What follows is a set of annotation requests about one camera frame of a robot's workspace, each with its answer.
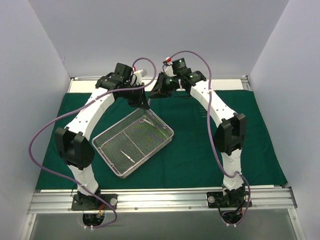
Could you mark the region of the metal forceps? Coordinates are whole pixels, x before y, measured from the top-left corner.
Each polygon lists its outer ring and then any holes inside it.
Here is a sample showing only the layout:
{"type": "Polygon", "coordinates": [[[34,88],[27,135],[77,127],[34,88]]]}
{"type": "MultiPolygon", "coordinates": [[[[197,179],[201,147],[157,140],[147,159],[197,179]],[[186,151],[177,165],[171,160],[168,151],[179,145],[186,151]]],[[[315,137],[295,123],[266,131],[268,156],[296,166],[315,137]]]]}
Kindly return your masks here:
{"type": "Polygon", "coordinates": [[[128,158],[132,163],[135,163],[135,161],[134,161],[128,154],[126,154],[124,151],[120,150],[120,152],[121,152],[126,158],[128,158]]]}

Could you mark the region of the surgical scissors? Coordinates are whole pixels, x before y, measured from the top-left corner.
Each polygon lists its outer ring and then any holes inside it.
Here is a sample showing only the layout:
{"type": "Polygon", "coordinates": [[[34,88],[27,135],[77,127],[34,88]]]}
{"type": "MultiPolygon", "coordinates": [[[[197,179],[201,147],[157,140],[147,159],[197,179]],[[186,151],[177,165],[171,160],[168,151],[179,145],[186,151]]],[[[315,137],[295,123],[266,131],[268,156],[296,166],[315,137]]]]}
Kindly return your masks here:
{"type": "Polygon", "coordinates": [[[147,123],[147,124],[149,124],[149,125],[157,128],[157,129],[165,129],[165,128],[166,128],[165,126],[161,126],[161,125],[159,125],[159,124],[153,123],[153,122],[150,121],[148,118],[142,118],[142,117],[141,117],[141,118],[139,119],[139,122],[140,122],[140,123],[147,123]]]}

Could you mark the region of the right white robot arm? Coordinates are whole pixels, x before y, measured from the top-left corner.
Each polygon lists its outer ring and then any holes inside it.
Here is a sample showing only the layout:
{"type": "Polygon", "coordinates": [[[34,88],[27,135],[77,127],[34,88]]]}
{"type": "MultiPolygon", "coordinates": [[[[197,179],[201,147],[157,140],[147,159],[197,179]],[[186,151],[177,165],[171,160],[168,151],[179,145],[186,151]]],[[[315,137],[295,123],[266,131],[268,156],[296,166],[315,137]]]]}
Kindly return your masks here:
{"type": "Polygon", "coordinates": [[[236,113],[216,94],[200,71],[187,67],[184,58],[172,60],[167,57],[163,71],[149,93],[149,98],[169,98],[177,90],[184,90],[196,99],[206,110],[209,120],[217,129],[209,138],[214,151],[221,153],[217,164],[224,174],[223,186],[228,189],[222,193],[223,203],[234,206],[240,201],[237,189],[244,184],[241,170],[241,152],[246,135],[247,119],[243,113],[236,113]]]}

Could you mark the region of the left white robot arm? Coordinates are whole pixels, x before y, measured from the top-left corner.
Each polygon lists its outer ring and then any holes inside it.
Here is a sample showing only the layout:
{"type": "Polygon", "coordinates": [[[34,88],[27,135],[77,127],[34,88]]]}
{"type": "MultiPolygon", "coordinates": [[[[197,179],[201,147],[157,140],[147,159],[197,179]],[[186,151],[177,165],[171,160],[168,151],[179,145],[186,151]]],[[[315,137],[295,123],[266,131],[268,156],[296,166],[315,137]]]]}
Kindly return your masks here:
{"type": "Polygon", "coordinates": [[[96,82],[86,102],[87,107],[64,128],[59,127],[55,131],[58,154],[78,182],[77,194],[83,197],[83,204],[90,210],[97,209],[101,203],[101,197],[97,194],[99,184],[92,169],[95,151],[90,144],[91,134],[102,115],[118,98],[126,99],[131,107],[150,108],[142,82],[146,75],[145,69],[136,70],[117,63],[113,72],[96,82]]]}

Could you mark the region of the metal mesh instrument tray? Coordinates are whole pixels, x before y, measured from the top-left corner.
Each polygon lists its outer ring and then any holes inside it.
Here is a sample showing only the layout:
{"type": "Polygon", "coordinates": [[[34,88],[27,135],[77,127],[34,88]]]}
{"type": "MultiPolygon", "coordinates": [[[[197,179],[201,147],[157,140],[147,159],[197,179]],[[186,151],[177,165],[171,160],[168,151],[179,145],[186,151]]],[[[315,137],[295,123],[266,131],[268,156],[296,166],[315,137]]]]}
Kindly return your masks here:
{"type": "Polygon", "coordinates": [[[113,173],[124,179],[170,143],[173,136],[174,130],[155,112],[138,108],[95,136],[92,145],[113,173]],[[140,123],[140,118],[148,118],[165,129],[140,123]],[[135,163],[125,157],[121,150],[135,163]]]}

